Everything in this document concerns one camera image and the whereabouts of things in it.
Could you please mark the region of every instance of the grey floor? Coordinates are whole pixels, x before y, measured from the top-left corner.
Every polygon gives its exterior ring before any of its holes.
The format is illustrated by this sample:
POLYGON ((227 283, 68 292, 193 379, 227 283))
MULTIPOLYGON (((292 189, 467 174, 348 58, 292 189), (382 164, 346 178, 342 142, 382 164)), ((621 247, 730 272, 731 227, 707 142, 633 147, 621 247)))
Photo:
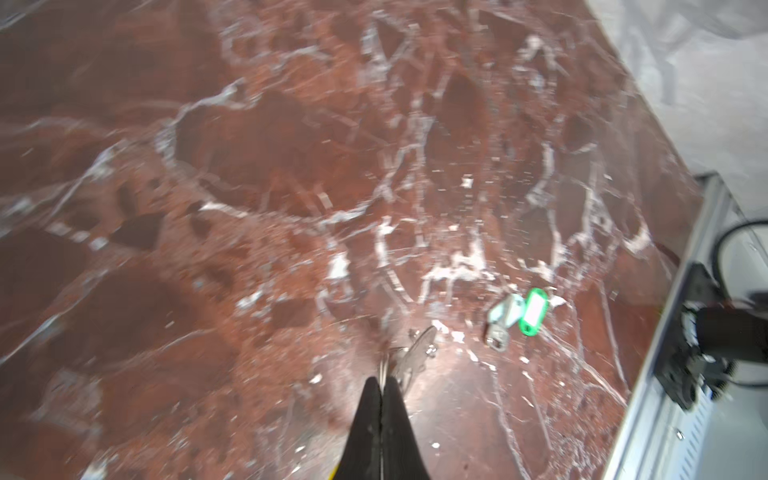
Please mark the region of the grey floor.
MULTIPOLYGON (((588 3, 689 169, 719 172, 747 217, 768 217, 768 0, 588 3)), ((768 265, 747 245, 723 255, 725 274, 737 283, 759 264, 768 285, 768 265)), ((764 381, 768 366, 742 364, 737 379, 764 381)), ((713 411, 696 478, 764 480, 767 452, 768 392, 732 387, 713 411)))
POLYGON ((748 217, 768 217, 768 2, 588 3, 690 170, 716 170, 748 217), (681 4, 695 8, 666 9, 681 4))

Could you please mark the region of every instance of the white floor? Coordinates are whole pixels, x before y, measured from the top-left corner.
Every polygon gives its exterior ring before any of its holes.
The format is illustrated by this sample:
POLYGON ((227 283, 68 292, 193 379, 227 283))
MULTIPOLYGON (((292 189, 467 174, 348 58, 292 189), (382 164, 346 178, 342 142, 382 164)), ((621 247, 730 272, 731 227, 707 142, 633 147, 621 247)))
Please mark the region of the white floor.
MULTIPOLYGON (((663 6, 672 1, 588 3, 609 39, 619 47, 691 172, 720 172, 748 217, 768 217, 768 35, 741 40, 713 35, 694 27, 680 14, 665 15, 663 6), (633 4, 641 7, 632 12, 626 5, 633 4), (667 27, 651 31, 662 45, 686 28, 693 30, 692 36, 667 57, 677 76, 671 79, 668 93, 674 99, 664 98, 661 70, 639 29, 637 12, 645 18, 669 19, 667 27)), ((712 1, 688 0, 694 4, 712 1)), ((750 10, 753 17, 759 17, 758 23, 768 18, 768 2, 764 0, 720 3, 726 5, 721 16, 732 23, 743 24, 743 18, 750 17, 744 12, 750 10), (733 12, 742 19, 733 20, 733 12)))

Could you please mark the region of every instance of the green key tag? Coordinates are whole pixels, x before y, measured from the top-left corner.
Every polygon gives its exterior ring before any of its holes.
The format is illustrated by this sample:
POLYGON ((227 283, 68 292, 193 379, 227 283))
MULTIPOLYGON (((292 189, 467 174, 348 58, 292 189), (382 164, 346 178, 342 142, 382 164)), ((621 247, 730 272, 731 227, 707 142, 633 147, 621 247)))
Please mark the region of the green key tag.
POLYGON ((531 289, 525 301, 525 314, 520 319, 520 331, 523 332, 523 335, 533 336, 538 333, 541 321, 547 314, 548 306, 547 293, 540 288, 531 289))

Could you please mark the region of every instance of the red marble surface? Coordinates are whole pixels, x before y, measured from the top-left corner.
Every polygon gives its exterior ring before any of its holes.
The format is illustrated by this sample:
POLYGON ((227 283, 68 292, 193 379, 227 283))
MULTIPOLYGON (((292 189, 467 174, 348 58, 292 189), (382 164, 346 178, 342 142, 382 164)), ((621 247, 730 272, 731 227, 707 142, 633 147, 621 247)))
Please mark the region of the red marble surface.
POLYGON ((439 321, 433 478, 600 477, 700 198, 581 1, 0 14, 0 476, 327 478, 439 321))

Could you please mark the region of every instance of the metal frame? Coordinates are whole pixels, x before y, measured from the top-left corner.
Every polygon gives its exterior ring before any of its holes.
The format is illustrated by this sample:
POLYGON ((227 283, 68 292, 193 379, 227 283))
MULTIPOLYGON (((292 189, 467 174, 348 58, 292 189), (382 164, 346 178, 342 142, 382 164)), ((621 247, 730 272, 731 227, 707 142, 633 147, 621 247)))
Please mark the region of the metal frame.
POLYGON ((703 422, 699 429, 706 429, 711 401, 699 395, 699 402, 684 412, 664 392, 653 367, 690 265, 697 261, 708 264, 710 251, 728 213, 737 208, 719 175, 705 177, 702 182, 704 202, 614 440, 614 449, 605 464, 604 480, 666 478, 671 471, 682 472, 679 468, 691 463, 692 466, 685 469, 689 475, 677 478, 693 478, 696 473, 701 441, 694 426, 703 422))

